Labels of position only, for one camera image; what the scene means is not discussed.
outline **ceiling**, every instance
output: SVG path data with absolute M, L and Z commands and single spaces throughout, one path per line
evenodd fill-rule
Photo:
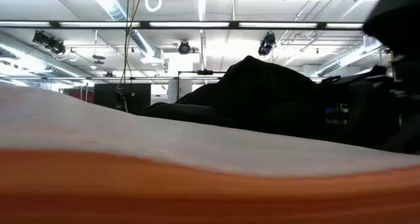
M 127 0 L 119 0 L 123 7 Z M 229 21 L 305 21 L 305 22 L 363 22 L 377 0 L 206 0 L 204 20 Z M 1 20 L 112 20 L 95 0 L 0 0 Z M 141 0 L 135 20 L 159 21 L 199 21 L 198 0 L 162 0 L 161 8 L 156 12 L 146 9 Z M 34 46 L 34 30 L 2 28 L 0 32 L 22 43 Z M 164 58 L 171 61 L 179 57 L 177 44 L 188 40 L 192 47 L 200 49 L 199 30 L 140 30 L 145 40 L 154 47 L 161 47 Z M 267 30 L 206 30 L 205 65 L 210 70 L 222 70 L 252 55 L 268 62 L 285 65 L 308 75 L 310 67 L 317 68 L 363 41 L 362 32 L 347 31 L 274 31 L 279 40 L 272 54 L 260 57 L 257 50 Z M 122 71 L 124 66 L 125 32 L 122 30 L 100 30 L 95 46 L 94 30 L 47 30 L 46 34 L 64 40 L 65 46 L 77 51 L 79 58 L 75 62 L 64 60 L 74 68 L 94 76 L 102 76 L 106 71 Z M 153 70 L 154 74 L 165 74 L 162 66 L 143 64 L 139 49 L 130 45 L 128 61 L 133 71 Z M 37 48 L 36 51 L 47 51 Z M 92 55 L 105 56 L 105 64 L 92 70 Z M 361 69 L 376 63 L 377 55 L 369 60 L 360 60 L 351 66 Z M 192 53 L 186 56 L 193 62 L 194 69 L 199 69 L 200 55 Z

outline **white ceiling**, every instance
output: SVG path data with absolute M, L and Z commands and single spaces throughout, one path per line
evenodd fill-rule
M 123 6 L 127 4 L 127 0 L 120 1 Z M 160 10 L 148 12 L 144 6 L 144 0 L 142 0 L 135 20 L 198 20 L 197 0 L 162 1 Z M 295 19 L 307 3 L 302 15 Z M 353 11 L 343 17 L 344 13 L 355 3 L 355 0 L 237 0 L 235 19 L 363 22 L 374 7 L 375 1 L 361 1 Z M 0 0 L 0 9 L 7 10 L 0 12 L 2 20 L 111 20 L 95 0 Z M 232 20 L 232 1 L 206 0 L 205 19 Z M 33 45 L 33 30 L 3 28 L 0 32 L 27 45 Z M 173 44 L 179 43 L 180 40 L 188 40 L 191 46 L 200 47 L 199 30 L 141 30 L 140 32 L 151 46 L 163 47 L 167 59 L 171 59 L 177 54 L 173 53 L 175 51 Z M 106 60 L 105 64 L 96 70 L 90 68 L 94 60 L 92 58 L 95 42 L 93 30 L 47 30 L 46 33 L 64 40 L 66 46 L 73 47 L 79 53 L 80 57 L 76 62 L 66 61 L 72 66 L 96 75 L 103 74 L 104 70 L 122 70 L 123 68 L 121 54 L 123 54 L 125 34 L 121 30 L 99 31 L 96 54 L 106 56 Z M 266 33 L 267 31 L 264 30 L 207 30 L 206 65 L 208 69 L 227 70 L 230 65 L 243 59 L 246 55 L 259 57 L 257 54 L 259 42 Z M 274 33 L 279 38 L 284 31 L 275 31 Z M 318 34 L 318 40 L 308 46 L 304 54 L 297 54 L 300 49 L 310 43 L 311 39 L 306 35 L 313 37 L 315 34 Z M 337 54 L 360 43 L 362 36 L 362 32 L 288 31 L 282 39 L 282 44 L 278 44 L 272 55 L 262 59 L 276 64 L 285 64 L 289 57 L 294 56 L 287 66 L 304 73 L 304 66 L 315 67 L 333 59 Z M 132 67 L 138 70 L 152 68 L 163 73 L 162 67 L 143 65 L 140 61 L 139 50 L 135 50 L 135 53 L 129 53 L 129 62 Z M 194 68 L 199 68 L 200 58 L 198 55 L 191 56 L 191 59 L 195 62 Z

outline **orange surface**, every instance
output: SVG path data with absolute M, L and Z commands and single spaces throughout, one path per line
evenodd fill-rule
M 88 152 L 2 150 L 0 223 L 420 223 L 420 166 L 226 175 Z

